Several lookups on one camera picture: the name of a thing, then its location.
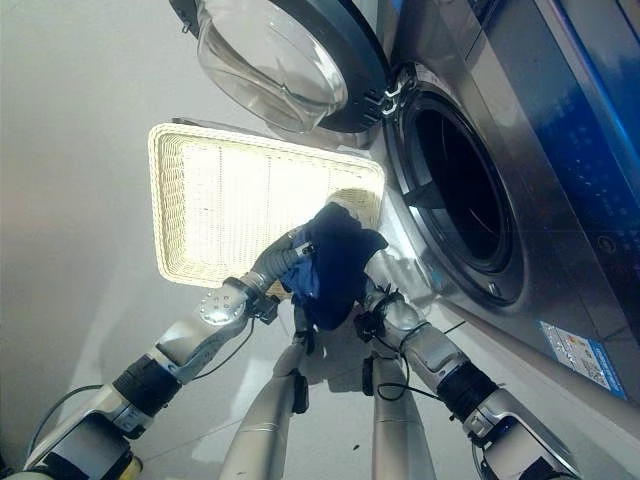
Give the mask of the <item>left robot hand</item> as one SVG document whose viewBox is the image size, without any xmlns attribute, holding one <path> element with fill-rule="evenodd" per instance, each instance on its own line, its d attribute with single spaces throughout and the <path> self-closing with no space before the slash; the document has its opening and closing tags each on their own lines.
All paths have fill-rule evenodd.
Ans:
<svg viewBox="0 0 640 480">
<path fill-rule="evenodd" d="M 286 232 L 258 256 L 251 271 L 260 278 L 261 292 L 266 292 L 276 280 L 314 252 L 315 247 L 311 241 L 294 246 L 295 237 L 299 232 L 299 228 Z"/>
</svg>

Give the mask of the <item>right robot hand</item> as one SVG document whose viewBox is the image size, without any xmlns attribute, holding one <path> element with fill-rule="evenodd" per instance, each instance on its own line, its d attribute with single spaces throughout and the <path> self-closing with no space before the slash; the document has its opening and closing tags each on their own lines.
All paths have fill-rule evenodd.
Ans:
<svg viewBox="0 0 640 480">
<path fill-rule="evenodd" d="M 400 259 L 386 250 L 376 252 L 365 266 L 361 305 L 373 310 L 384 299 L 401 294 L 403 273 Z"/>
</svg>

